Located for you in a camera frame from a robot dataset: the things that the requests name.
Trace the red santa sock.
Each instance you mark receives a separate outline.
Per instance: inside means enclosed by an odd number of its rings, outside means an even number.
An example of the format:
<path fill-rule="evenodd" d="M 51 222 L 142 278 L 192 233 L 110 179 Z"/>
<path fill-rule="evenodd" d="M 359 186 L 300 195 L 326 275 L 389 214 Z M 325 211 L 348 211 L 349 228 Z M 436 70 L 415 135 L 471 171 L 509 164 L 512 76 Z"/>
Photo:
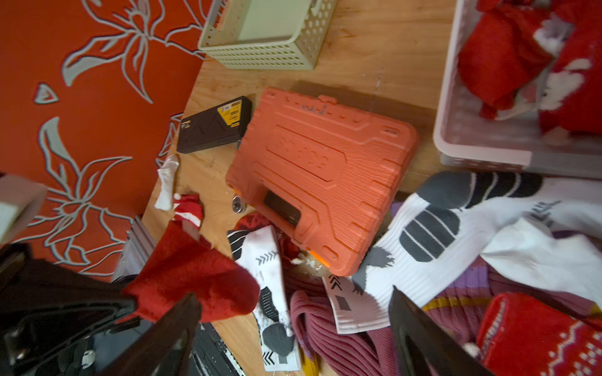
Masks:
<path fill-rule="evenodd" d="M 464 86 L 482 101 L 480 116 L 513 117 L 535 106 L 535 93 L 520 91 L 562 50 L 564 32 L 547 1 L 478 1 L 481 18 L 459 52 Z"/>

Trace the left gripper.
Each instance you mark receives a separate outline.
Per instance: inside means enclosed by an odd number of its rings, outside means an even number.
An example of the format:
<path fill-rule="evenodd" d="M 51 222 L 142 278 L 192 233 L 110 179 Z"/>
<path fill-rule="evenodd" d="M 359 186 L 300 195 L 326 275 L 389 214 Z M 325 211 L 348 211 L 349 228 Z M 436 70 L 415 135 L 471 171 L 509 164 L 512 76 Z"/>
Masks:
<path fill-rule="evenodd" d="M 1 248 L 1 373 L 24 375 L 134 313 L 111 284 L 34 258 L 26 243 Z"/>

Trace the white black patterned sock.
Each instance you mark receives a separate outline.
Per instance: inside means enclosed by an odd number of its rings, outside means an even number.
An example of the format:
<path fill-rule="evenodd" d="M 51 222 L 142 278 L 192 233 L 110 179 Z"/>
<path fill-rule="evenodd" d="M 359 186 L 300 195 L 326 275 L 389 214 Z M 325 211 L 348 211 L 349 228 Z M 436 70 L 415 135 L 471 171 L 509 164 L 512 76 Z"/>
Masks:
<path fill-rule="evenodd" d="M 260 333 L 263 365 L 267 372 L 301 371 L 302 357 L 285 294 L 282 259 L 274 227 L 231 230 L 227 235 L 232 256 L 260 287 L 253 315 Z"/>

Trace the orange plastic tool case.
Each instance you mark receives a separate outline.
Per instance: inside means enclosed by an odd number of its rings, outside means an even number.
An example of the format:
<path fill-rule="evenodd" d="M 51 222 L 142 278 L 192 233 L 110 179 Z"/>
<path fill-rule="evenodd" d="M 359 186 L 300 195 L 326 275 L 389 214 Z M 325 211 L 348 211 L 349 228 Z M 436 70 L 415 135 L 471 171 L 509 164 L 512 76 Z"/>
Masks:
<path fill-rule="evenodd" d="M 353 275 L 420 139 L 408 123 L 332 97 L 266 89 L 227 171 L 227 185 L 312 253 Z"/>

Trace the purple ribbed sock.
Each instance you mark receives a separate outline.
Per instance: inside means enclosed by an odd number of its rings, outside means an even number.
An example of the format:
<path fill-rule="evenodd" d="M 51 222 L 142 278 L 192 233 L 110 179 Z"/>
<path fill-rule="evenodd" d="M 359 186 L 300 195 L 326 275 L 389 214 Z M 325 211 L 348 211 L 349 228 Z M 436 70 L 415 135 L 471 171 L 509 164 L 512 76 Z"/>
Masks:
<path fill-rule="evenodd" d="M 339 375 L 397 375 L 398 359 L 390 328 L 340 335 L 320 278 L 289 274 L 293 330 L 310 360 L 320 357 Z M 601 322 L 600 308 L 576 295 L 537 290 L 506 279 L 478 258 L 457 280 L 423 307 L 423 311 L 461 346 L 474 344 L 494 296 L 519 292 L 565 313 Z"/>

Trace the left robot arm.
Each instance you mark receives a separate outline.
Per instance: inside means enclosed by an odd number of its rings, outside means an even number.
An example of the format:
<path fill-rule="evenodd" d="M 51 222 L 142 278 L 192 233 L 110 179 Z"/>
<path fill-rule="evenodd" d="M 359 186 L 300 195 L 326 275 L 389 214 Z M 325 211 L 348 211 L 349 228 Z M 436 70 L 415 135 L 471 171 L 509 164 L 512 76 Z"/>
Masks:
<path fill-rule="evenodd" d="M 1 373 L 24 375 L 136 308 L 110 284 L 34 258 L 16 237 L 42 208 L 46 189 L 1 174 Z"/>

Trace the white plastic basket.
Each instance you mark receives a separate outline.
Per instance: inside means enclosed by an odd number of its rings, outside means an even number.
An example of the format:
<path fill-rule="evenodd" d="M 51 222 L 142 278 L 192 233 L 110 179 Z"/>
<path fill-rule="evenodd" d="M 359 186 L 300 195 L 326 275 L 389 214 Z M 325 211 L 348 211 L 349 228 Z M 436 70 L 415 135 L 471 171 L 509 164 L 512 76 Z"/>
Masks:
<path fill-rule="evenodd" d="M 501 122 L 479 115 L 481 101 L 458 75 L 459 51 L 481 13 L 475 1 L 458 1 L 451 29 L 433 141 L 443 165 L 508 172 L 536 172 L 600 179 L 601 138 L 580 136 L 564 147 L 542 142 L 535 113 Z"/>

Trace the white black sock pile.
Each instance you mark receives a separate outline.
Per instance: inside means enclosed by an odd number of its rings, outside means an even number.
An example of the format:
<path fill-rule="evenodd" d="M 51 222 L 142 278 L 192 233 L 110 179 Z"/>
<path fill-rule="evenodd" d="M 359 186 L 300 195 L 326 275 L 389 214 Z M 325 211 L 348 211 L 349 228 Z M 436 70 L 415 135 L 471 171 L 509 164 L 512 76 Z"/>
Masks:
<path fill-rule="evenodd" d="M 351 277 L 324 284 L 340 335 L 388 327 L 394 290 L 425 306 L 504 227 L 525 218 L 601 235 L 601 184 L 517 172 L 439 172 L 397 211 Z"/>

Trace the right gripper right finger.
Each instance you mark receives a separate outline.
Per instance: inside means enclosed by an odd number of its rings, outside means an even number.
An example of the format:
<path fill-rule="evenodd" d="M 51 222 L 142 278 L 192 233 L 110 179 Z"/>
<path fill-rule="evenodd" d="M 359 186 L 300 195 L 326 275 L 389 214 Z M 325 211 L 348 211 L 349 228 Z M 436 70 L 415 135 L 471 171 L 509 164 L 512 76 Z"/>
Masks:
<path fill-rule="evenodd" d="M 401 374 L 492 374 L 397 288 L 391 296 L 389 318 Z"/>

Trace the green plastic basket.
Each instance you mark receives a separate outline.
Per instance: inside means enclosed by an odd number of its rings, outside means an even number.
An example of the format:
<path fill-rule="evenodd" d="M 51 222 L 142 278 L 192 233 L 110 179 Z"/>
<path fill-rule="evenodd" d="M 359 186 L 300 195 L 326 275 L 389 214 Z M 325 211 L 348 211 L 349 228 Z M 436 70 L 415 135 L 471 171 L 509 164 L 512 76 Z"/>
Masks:
<path fill-rule="evenodd" d="M 336 1 L 214 1 L 198 50 L 235 70 L 312 70 Z"/>

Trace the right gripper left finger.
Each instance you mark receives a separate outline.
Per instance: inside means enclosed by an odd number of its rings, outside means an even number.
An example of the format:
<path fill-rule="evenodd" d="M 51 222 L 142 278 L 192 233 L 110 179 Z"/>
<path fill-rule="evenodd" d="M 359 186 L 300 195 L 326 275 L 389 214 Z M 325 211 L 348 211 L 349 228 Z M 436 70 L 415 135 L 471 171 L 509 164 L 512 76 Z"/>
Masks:
<path fill-rule="evenodd" d="M 187 375 L 202 307 L 192 293 L 184 296 L 102 375 Z"/>

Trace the red white striped sock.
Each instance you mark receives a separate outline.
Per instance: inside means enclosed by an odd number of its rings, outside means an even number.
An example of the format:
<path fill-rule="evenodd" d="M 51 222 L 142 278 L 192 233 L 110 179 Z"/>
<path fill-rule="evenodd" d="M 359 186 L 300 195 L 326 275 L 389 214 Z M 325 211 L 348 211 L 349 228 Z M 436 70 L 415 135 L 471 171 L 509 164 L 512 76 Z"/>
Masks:
<path fill-rule="evenodd" d="M 188 221 L 199 230 L 205 218 L 205 209 L 198 194 L 174 194 L 174 219 Z"/>

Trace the black yellow bit box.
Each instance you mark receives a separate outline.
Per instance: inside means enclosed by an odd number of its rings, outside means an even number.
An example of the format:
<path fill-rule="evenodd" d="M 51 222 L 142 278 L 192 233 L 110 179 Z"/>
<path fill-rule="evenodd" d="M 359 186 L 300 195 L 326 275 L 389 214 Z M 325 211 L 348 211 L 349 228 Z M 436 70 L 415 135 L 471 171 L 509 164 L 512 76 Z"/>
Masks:
<path fill-rule="evenodd" d="M 241 141 L 252 118 L 252 101 L 238 97 L 185 117 L 180 122 L 177 151 L 190 154 Z"/>

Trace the red christmas sock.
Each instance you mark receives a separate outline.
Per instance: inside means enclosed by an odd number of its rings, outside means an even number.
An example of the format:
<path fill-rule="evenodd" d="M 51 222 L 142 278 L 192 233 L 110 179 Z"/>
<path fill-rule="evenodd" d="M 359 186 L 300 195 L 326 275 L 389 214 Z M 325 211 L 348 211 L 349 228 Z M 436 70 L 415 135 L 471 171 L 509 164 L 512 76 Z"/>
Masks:
<path fill-rule="evenodd" d="M 572 27 L 547 75 L 539 103 L 542 134 L 601 134 L 601 2 L 552 1 Z"/>

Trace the red patterned knit sock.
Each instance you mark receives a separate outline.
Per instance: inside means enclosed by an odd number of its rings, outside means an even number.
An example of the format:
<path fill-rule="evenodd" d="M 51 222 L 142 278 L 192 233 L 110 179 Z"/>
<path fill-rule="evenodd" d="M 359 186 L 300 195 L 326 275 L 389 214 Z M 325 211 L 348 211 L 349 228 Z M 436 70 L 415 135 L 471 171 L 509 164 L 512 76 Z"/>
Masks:
<path fill-rule="evenodd" d="M 491 301 L 477 346 L 478 360 L 496 375 L 601 374 L 601 321 L 580 320 L 524 294 Z"/>

